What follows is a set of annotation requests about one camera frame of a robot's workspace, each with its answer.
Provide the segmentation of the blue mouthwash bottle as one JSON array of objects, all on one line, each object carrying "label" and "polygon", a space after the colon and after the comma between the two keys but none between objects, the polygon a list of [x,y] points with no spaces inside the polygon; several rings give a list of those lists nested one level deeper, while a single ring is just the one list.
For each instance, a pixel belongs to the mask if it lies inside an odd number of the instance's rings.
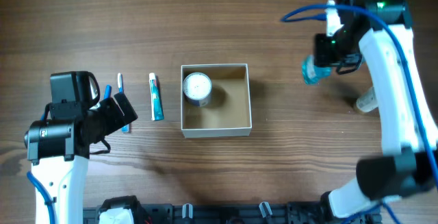
[{"label": "blue mouthwash bottle", "polygon": [[319,67],[315,65],[314,56],[308,55],[302,62],[302,76],[307,85],[315,85],[321,79],[331,75],[330,67]]}]

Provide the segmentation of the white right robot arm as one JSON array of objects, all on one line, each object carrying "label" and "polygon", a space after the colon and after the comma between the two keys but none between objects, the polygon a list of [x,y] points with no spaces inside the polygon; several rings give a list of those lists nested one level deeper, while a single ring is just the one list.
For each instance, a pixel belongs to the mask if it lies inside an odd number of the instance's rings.
[{"label": "white right robot arm", "polygon": [[411,14],[406,0],[330,0],[313,9],[326,32],[316,35],[302,73],[314,83],[331,67],[346,74],[366,63],[373,85],[356,107],[380,112],[383,154],[358,161],[355,178],[319,202],[292,210],[315,223],[369,219],[390,201],[437,186],[437,126],[417,72]]}]

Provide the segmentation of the teal toothpaste tube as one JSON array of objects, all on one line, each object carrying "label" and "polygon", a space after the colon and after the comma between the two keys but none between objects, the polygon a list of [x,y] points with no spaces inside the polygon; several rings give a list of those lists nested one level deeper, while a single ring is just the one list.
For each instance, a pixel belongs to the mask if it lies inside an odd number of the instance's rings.
[{"label": "teal toothpaste tube", "polygon": [[162,102],[160,98],[159,85],[156,74],[149,73],[149,86],[151,91],[151,120],[161,121],[164,120],[164,112],[162,108]]}]

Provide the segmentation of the white round jar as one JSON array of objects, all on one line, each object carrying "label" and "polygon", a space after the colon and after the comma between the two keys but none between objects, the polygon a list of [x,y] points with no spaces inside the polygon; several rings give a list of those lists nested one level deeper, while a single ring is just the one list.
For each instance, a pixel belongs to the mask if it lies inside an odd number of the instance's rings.
[{"label": "white round jar", "polygon": [[188,103],[203,107],[211,100],[213,85],[210,78],[200,72],[190,73],[183,80],[183,93]]}]

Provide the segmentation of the white lotion tube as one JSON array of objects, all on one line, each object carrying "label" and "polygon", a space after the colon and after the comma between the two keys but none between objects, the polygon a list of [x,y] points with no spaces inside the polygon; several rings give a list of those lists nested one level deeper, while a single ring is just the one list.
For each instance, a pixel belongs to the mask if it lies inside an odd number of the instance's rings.
[{"label": "white lotion tube", "polygon": [[361,114],[371,112],[372,110],[375,110],[377,107],[378,107],[378,102],[376,99],[376,94],[373,86],[362,96],[360,96],[354,104],[354,109]]}]

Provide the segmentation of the blue white toothbrush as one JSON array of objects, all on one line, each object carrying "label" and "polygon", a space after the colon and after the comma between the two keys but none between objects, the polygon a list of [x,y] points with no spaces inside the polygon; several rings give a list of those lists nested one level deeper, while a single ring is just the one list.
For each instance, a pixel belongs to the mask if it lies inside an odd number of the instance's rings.
[{"label": "blue white toothbrush", "polygon": [[[118,91],[120,93],[124,92],[124,87],[123,87],[123,75],[121,73],[117,74],[117,84],[118,84]],[[130,124],[125,125],[124,127],[121,128],[122,133],[129,133],[130,132]]]}]

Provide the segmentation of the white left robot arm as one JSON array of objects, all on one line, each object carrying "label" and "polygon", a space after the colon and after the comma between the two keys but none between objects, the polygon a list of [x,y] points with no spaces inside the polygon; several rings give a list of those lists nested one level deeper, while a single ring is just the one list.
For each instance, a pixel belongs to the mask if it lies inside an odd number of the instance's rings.
[{"label": "white left robot arm", "polygon": [[36,188],[37,223],[82,223],[83,190],[90,145],[111,147],[106,136],[137,119],[124,93],[101,98],[95,76],[88,71],[50,76],[52,101],[25,132],[24,143]]}]

